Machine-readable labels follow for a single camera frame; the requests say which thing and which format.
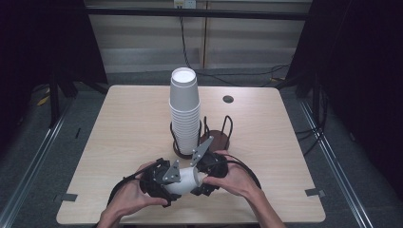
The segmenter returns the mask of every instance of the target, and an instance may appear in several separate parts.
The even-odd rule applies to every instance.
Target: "wire holder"
[[[228,121],[230,122],[230,124],[231,124],[231,125],[230,125],[230,129],[229,129],[229,132],[228,132],[228,135],[226,135],[226,134],[224,133],[224,129],[225,129],[225,125],[226,125],[227,120],[228,120]],[[210,144],[209,150],[210,150],[210,151],[227,150],[228,147],[229,147],[229,143],[230,143],[229,140],[230,140],[230,138],[231,138],[232,130],[233,130],[233,125],[234,125],[234,124],[233,124],[233,121],[232,121],[232,119],[231,119],[231,117],[229,117],[228,115],[225,116],[225,118],[224,118],[224,123],[222,124],[222,129],[221,129],[221,131],[219,131],[219,130],[210,130],[210,128],[209,128],[208,125],[207,125],[207,117],[205,117],[205,116],[204,116],[204,119],[203,119],[203,125],[204,125],[204,134],[201,136],[201,133],[202,133],[202,121],[200,121],[198,146],[199,146],[201,143],[204,143],[206,140],[208,140],[210,136],[213,136],[213,137],[214,137],[214,140],[213,140],[212,143]],[[179,148],[177,139],[176,139],[176,137],[175,137],[175,132],[174,132],[173,129],[172,129],[172,122],[171,122],[169,128],[170,128],[172,137],[173,137],[173,139],[174,139],[174,142],[173,142],[172,147],[173,147],[173,149],[174,149],[175,154],[178,155],[178,156],[179,156],[180,158],[182,158],[182,159],[191,160],[191,159],[192,159],[192,156],[193,156],[192,154],[190,154],[190,155],[185,155],[185,154],[183,154],[183,153],[181,152],[181,149]]]

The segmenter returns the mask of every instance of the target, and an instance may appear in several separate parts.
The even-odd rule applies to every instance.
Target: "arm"
[[[228,154],[227,151],[217,151],[216,153]],[[229,193],[244,197],[251,206],[260,227],[278,228],[285,227],[276,211],[270,205],[264,192],[259,189],[246,171],[237,164],[228,164],[228,174],[223,179],[213,177],[204,178],[203,182],[219,186]]]
[[[147,167],[143,164],[138,170]],[[134,214],[149,205],[166,205],[168,202],[161,198],[151,198],[140,189],[140,181],[133,180],[118,190],[113,200],[101,214],[98,228],[118,227],[123,216]]]

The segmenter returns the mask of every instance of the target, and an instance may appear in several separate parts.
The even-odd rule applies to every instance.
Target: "gray carpet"
[[[259,73],[268,69],[230,69],[208,70],[209,73]],[[283,77],[285,71],[276,72],[275,77]],[[270,75],[218,76],[238,86],[262,86]],[[121,73],[108,75],[111,85],[169,85],[170,72]],[[228,86],[227,83],[209,76],[199,76],[200,86]],[[67,227],[56,222],[60,202],[54,202],[57,194],[67,191],[69,182],[80,160],[86,141],[95,123],[105,95],[93,91],[85,85],[77,85],[79,94],[73,101],[64,124],[29,194],[25,199],[12,227]],[[300,99],[294,93],[295,88],[284,88],[283,98],[293,128],[296,131],[309,128],[300,107]],[[22,178],[30,160],[36,153],[46,135],[49,123],[49,103],[36,106],[43,94],[40,91],[32,95],[29,114],[22,122],[8,155],[1,160],[1,206],[2,209],[18,181]],[[353,142],[349,132],[340,119],[329,110],[325,135],[334,149],[339,162],[346,172],[354,190],[366,207],[374,227],[403,226],[403,203],[398,200],[390,185],[374,169],[359,144]],[[300,142],[302,151],[306,151],[315,141],[315,137]],[[336,179],[317,145],[305,157],[317,189],[324,190],[326,197],[321,198],[326,212],[326,219],[318,224],[287,224],[288,227],[359,227],[350,207],[345,200]]]

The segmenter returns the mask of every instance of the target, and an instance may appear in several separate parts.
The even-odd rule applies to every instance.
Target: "metal rail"
[[[311,107],[308,105],[307,102],[302,102],[301,107],[311,128],[316,129],[317,124],[314,120]],[[350,184],[346,174],[343,171],[343,168],[338,162],[337,157],[332,147],[329,145],[329,142],[327,141],[326,137],[324,135],[320,136],[320,133],[317,131],[315,132],[315,137],[317,137],[323,155],[325,156],[327,162],[329,163],[329,166],[331,167],[332,172],[337,180],[338,186],[340,187],[341,192],[346,198],[347,203],[349,204],[350,209],[352,210],[359,227],[374,228],[365,210],[364,205],[362,204],[361,200],[355,193],[353,186]]]
[[[32,186],[33,182],[35,181],[36,176],[39,173],[42,164],[45,161],[45,158],[48,155],[50,147],[52,146],[54,140],[56,139],[59,131],[63,125],[65,120],[65,116],[73,103],[73,99],[69,99],[65,110],[63,111],[62,115],[60,116],[58,122],[48,130],[47,135],[45,136],[44,140],[42,141],[39,149],[37,150],[35,157],[33,158],[31,164],[27,172],[25,173],[24,177],[19,182],[17,188],[15,189],[14,193],[10,197],[9,201],[7,202],[6,206],[4,207],[1,215],[0,215],[0,227],[1,228],[9,228],[13,224],[17,214],[23,205],[25,198],[28,195],[29,189]]]
[[[111,8],[92,7],[48,7],[40,8],[43,13],[84,13],[93,15],[137,15],[137,16],[175,16],[175,17],[211,17],[305,21],[308,13],[296,12],[264,12],[217,9],[158,9],[158,8]]]

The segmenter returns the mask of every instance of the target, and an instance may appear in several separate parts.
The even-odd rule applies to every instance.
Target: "stack of white paper cups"
[[[193,69],[182,67],[172,72],[169,105],[179,150],[190,155],[198,146],[201,106]]]

